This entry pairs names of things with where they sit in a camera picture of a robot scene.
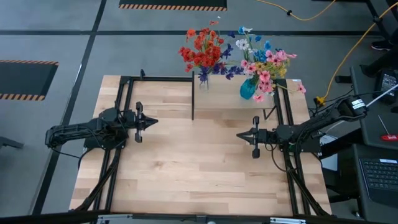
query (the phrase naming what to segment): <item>glass vase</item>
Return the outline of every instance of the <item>glass vase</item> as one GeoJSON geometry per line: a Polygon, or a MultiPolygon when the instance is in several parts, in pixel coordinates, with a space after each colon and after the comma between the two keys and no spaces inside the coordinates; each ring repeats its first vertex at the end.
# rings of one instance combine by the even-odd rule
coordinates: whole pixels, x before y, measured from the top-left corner
{"type": "Polygon", "coordinates": [[[241,85],[240,93],[241,96],[246,100],[250,99],[254,95],[255,91],[256,91],[256,86],[255,84],[253,84],[251,78],[245,80],[241,85]]]}

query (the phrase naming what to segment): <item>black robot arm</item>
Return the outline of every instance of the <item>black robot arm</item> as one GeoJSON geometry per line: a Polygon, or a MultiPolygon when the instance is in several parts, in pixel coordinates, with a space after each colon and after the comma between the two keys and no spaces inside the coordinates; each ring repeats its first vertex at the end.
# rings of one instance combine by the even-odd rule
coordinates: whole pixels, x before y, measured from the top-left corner
{"type": "Polygon", "coordinates": [[[113,149],[128,138],[128,129],[136,129],[135,140],[142,142],[141,131],[158,121],[144,115],[140,102],[137,102],[136,109],[137,113],[131,110],[122,113],[116,107],[110,108],[87,123],[54,126],[46,132],[45,144],[55,148],[67,141],[91,139],[91,144],[86,147],[113,149]]]}
{"type": "Polygon", "coordinates": [[[237,137],[254,145],[253,158],[260,156],[258,144],[295,144],[304,141],[314,132],[338,121],[357,121],[367,114],[367,108],[358,96],[347,96],[337,100],[329,108],[300,125],[279,125],[268,131],[259,129],[259,117],[253,118],[253,128],[237,134],[237,137]]]}

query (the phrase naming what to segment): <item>concrete floor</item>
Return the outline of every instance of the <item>concrete floor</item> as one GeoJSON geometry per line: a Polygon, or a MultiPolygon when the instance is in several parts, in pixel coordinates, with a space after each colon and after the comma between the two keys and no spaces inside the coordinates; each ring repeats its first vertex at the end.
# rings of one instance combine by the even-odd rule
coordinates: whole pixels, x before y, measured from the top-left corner
{"type": "MultiPolygon", "coordinates": [[[[0,33],[2,30],[91,30],[100,2],[0,0],[0,33]]],[[[118,2],[107,0],[99,30],[186,30],[207,26],[208,21],[216,20],[217,16],[221,17],[220,30],[236,30],[239,26],[267,31],[366,30],[372,23],[366,5],[361,3],[338,2],[318,19],[300,22],[254,0],[228,0],[228,12],[134,11],[118,9],[118,2]]],[[[311,0],[279,0],[278,3],[300,17],[313,16],[328,4],[311,0]]],[[[378,13],[387,8],[384,1],[373,3],[378,13]]],[[[385,24],[389,31],[396,27],[391,15],[386,17],[385,24]]],[[[31,211],[49,155],[44,145],[45,131],[60,123],[88,38],[88,35],[0,35],[1,59],[60,62],[43,102],[0,101],[0,135],[25,143],[21,150],[9,147],[0,150],[0,217],[27,215],[31,211]]],[[[314,96],[324,94],[335,68],[359,39],[356,36],[264,38],[274,47],[298,54],[287,78],[303,80],[309,106],[314,96]]],[[[369,47],[372,41],[379,39],[365,38],[341,68],[340,75],[349,75],[348,68],[352,65],[369,63],[380,57],[380,52],[369,47]]],[[[87,122],[92,118],[103,75],[138,75],[143,68],[148,76],[186,76],[183,62],[177,55],[184,42],[182,35],[96,36],[70,123],[87,122]]],[[[240,55],[233,55],[233,60],[240,59],[240,55]]],[[[334,83],[330,98],[349,88],[350,85],[334,83]]],[[[330,134],[341,136],[358,125],[345,123],[330,134]]],[[[82,142],[68,142],[62,151],[79,156],[82,142]]],[[[333,166],[334,162],[326,162],[324,166],[333,166]]],[[[44,213],[68,210],[77,171],[76,159],[60,156],[44,213]]],[[[339,217],[352,218],[351,206],[352,203],[334,204],[332,210],[339,217]]]]}

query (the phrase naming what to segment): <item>keyboard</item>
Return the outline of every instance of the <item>keyboard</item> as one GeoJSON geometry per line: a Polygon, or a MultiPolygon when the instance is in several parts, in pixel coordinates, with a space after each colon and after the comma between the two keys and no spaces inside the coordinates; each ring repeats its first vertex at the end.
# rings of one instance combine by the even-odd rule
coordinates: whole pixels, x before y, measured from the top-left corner
{"type": "Polygon", "coordinates": [[[398,160],[360,159],[369,198],[398,208],[398,160]]]}

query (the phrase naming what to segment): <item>yellow cable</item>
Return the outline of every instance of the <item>yellow cable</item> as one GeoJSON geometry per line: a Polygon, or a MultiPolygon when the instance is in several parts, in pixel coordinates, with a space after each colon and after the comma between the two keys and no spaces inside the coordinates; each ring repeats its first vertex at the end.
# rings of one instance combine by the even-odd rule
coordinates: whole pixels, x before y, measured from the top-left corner
{"type": "MultiPolygon", "coordinates": [[[[387,10],[385,10],[385,11],[379,16],[379,19],[381,19],[384,15],[387,14],[387,12],[389,12],[393,7],[395,7],[395,6],[397,6],[397,5],[398,5],[398,2],[395,3],[395,4],[393,4],[393,5],[392,5],[390,8],[388,8],[387,10]]],[[[347,58],[349,57],[349,55],[351,54],[351,52],[361,43],[361,41],[365,38],[365,36],[369,33],[369,31],[370,31],[371,29],[373,29],[373,27],[374,27],[375,25],[376,25],[376,23],[374,22],[374,23],[369,27],[369,29],[362,35],[362,37],[360,38],[360,40],[357,41],[357,43],[354,45],[354,47],[351,48],[351,50],[349,50],[349,52],[347,53],[347,55],[344,57],[343,61],[339,64],[339,66],[337,67],[335,73],[333,74],[333,76],[332,76],[331,79],[330,79],[330,82],[329,82],[329,85],[328,85],[328,90],[326,91],[325,96],[323,96],[323,97],[317,96],[317,101],[318,101],[318,104],[319,104],[320,106],[325,105],[325,100],[326,100],[326,98],[327,98],[328,95],[329,95],[330,87],[331,87],[331,84],[333,83],[333,79],[335,78],[336,74],[337,74],[338,71],[340,70],[341,66],[343,66],[343,64],[346,62],[346,60],[347,60],[347,58]]]]}
{"type": "MultiPolygon", "coordinates": [[[[269,4],[269,5],[271,5],[271,6],[276,6],[276,7],[278,7],[279,9],[281,9],[281,10],[283,10],[283,11],[285,11],[285,12],[288,12],[288,11],[289,11],[289,10],[285,9],[284,7],[282,7],[282,6],[278,5],[278,4],[272,3],[272,2],[267,2],[267,1],[262,1],[262,0],[257,0],[257,1],[263,2],[263,3],[266,3],[266,4],[269,4]]],[[[320,16],[322,13],[324,13],[326,10],[328,10],[328,8],[329,8],[333,3],[335,3],[335,2],[336,2],[336,0],[333,0],[324,10],[322,10],[322,11],[319,12],[317,15],[315,15],[315,16],[313,16],[313,17],[311,17],[311,18],[308,18],[308,19],[301,19],[301,18],[295,16],[293,13],[290,13],[290,15],[293,16],[294,18],[300,20],[300,21],[310,21],[311,19],[314,19],[314,18],[320,16]]]]}

